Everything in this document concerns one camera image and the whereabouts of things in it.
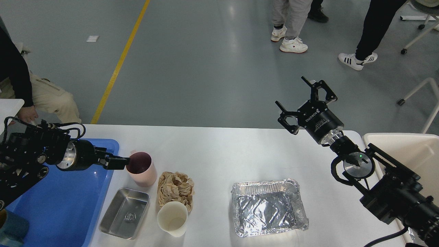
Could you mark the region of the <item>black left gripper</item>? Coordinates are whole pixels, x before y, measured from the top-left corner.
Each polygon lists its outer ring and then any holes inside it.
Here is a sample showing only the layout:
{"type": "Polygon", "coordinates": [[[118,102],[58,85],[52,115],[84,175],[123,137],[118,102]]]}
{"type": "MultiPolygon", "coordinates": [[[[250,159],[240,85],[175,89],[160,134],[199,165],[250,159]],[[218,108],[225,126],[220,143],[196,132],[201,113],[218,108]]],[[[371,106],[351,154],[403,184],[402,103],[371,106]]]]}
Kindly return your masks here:
{"type": "Polygon", "coordinates": [[[130,164],[129,157],[117,157],[107,152],[107,148],[96,147],[86,140],[75,140],[69,142],[64,158],[56,167],[61,171],[86,170],[100,159],[105,170],[124,170],[130,164]]]}

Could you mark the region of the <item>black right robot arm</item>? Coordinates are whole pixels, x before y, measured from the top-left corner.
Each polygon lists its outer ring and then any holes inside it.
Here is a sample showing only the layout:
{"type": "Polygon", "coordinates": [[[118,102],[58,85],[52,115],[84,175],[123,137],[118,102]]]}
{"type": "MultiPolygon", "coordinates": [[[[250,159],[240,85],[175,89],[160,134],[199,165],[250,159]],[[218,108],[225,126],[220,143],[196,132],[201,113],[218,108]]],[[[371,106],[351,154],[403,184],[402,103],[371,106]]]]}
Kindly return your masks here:
{"type": "Polygon", "coordinates": [[[280,102],[278,122],[294,135],[305,129],[317,144],[329,147],[336,158],[331,162],[331,175],[347,186],[354,186],[363,196],[362,205],[377,219],[390,224],[398,219],[403,229],[367,244],[368,247],[403,235],[412,229],[428,246],[437,247],[438,206],[434,197],[420,191],[420,176],[370,143],[364,151],[342,131],[343,122],[328,108],[337,100],[324,80],[301,79],[310,87],[310,99],[297,111],[287,111],[280,102]]]}

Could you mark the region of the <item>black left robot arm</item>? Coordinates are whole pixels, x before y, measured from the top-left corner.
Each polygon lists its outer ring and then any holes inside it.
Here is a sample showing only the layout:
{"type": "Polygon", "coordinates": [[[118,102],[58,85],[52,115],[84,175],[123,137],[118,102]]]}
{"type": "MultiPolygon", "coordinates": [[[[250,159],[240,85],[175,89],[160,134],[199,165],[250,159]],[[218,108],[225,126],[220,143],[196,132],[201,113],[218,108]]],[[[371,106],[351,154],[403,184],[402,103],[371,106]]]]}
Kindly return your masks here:
{"type": "Polygon", "coordinates": [[[17,117],[3,121],[0,148],[1,209],[18,199],[49,173],[49,165],[61,171],[86,170],[97,164],[105,170],[123,170],[129,157],[116,156],[104,147],[83,139],[85,125],[79,122],[32,125],[17,117]]]}

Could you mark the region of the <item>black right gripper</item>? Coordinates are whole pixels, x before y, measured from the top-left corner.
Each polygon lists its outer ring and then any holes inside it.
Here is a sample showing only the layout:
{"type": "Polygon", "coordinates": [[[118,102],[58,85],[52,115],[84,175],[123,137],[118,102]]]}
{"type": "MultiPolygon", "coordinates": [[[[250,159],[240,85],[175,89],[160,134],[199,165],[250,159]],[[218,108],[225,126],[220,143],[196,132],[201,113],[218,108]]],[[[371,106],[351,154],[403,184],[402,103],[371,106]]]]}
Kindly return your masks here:
{"type": "Polygon", "coordinates": [[[340,132],[344,123],[328,109],[327,104],[335,102],[338,97],[324,80],[309,81],[306,77],[301,79],[311,88],[310,100],[304,102],[297,111],[287,111],[279,101],[275,101],[281,110],[278,122],[291,134],[297,135],[298,131],[305,129],[318,144],[326,144],[326,136],[330,133],[340,132]],[[319,90],[323,89],[325,100],[319,99],[319,90]],[[290,125],[287,118],[296,118],[297,125],[290,125]]]}

